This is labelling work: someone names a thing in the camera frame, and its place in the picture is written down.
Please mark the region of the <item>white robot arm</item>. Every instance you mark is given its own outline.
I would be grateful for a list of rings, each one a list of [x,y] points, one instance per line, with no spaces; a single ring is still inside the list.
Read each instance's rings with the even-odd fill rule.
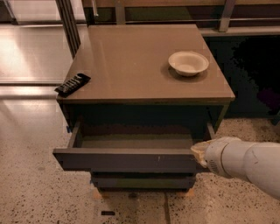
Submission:
[[[248,142],[226,136],[196,143],[191,151],[210,172],[247,181],[280,199],[280,143]]]

